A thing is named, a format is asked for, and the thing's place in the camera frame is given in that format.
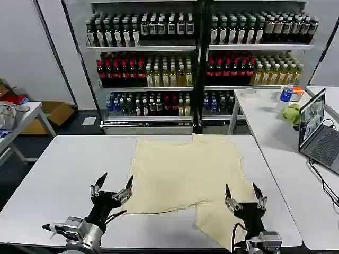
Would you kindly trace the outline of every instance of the shelf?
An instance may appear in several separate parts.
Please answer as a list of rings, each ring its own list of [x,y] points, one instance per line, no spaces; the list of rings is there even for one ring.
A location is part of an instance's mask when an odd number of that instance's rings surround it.
[[[255,88],[255,89],[274,89],[281,88],[279,85],[262,85],[262,86],[205,86],[205,91],[214,91],[214,90],[234,90],[234,89],[246,89],[246,88]]]
[[[196,45],[137,46],[137,47],[89,47],[100,52],[148,52],[148,51],[194,51]]]
[[[190,92],[194,87],[99,87],[98,89],[110,92]]]
[[[192,116],[108,116],[106,122],[192,122]]]
[[[310,50],[313,47],[303,44],[224,44],[209,45],[209,50]]]
[[[201,120],[204,121],[226,121],[231,120],[231,115],[203,115]],[[237,120],[245,120],[246,118],[243,115],[237,116]]]

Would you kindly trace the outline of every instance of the floor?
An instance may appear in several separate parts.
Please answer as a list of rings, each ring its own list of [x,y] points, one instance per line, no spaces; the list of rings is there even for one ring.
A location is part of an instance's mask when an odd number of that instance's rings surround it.
[[[86,117],[96,117],[94,125],[82,126]],[[228,126],[209,126],[203,129],[204,134],[226,134]],[[96,111],[78,112],[73,115],[62,128],[57,130],[62,135],[102,135],[100,129],[100,117]],[[249,134],[246,124],[236,125],[234,134]],[[19,136],[14,143],[27,158],[38,158],[52,138],[47,136]],[[24,165],[21,161],[12,155],[4,164],[0,166],[0,210],[5,206],[26,174],[30,171],[33,164]],[[50,249],[51,253],[60,253],[61,249]],[[292,253],[339,253],[336,251],[315,252],[308,250],[305,246],[297,248],[284,248],[282,254]],[[0,245],[1,254],[23,254],[24,252],[14,246]]]

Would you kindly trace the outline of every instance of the laptop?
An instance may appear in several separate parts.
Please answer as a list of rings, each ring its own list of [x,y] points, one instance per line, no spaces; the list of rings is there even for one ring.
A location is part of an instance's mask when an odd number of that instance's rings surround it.
[[[339,174],[339,132],[323,125],[324,109],[325,89],[300,109],[299,152]]]

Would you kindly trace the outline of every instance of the table leg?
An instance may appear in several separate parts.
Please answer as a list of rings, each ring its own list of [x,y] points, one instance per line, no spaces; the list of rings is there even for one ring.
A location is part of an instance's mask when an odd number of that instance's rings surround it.
[[[40,120],[40,122],[43,125],[43,127],[45,128],[45,130],[48,131],[53,137],[55,137],[56,133],[55,133],[53,127],[51,126],[51,124],[48,122],[48,119],[47,119],[46,115],[44,114],[44,112],[42,111],[42,109],[40,109],[40,112],[38,114],[38,119]]]
[[[238,117],[238,112],[239,112],[239,103],[238,103],[238,100],[235,99],[233,112],[232,112],[232,118],[231,118],[231,121],[230,121],[229,127],[228,127],[228,133],[227,133],[228,135],[233,134],[234,126],[235,126],[235,123],[236,123],[237,117]]]

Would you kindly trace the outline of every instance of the laptop keyboard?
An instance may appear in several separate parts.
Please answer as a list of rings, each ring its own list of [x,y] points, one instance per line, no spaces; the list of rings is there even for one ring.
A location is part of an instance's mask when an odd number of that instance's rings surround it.
[[[329,131],[311,152],[311,156],[329,167],[339,154],[339,132]]]

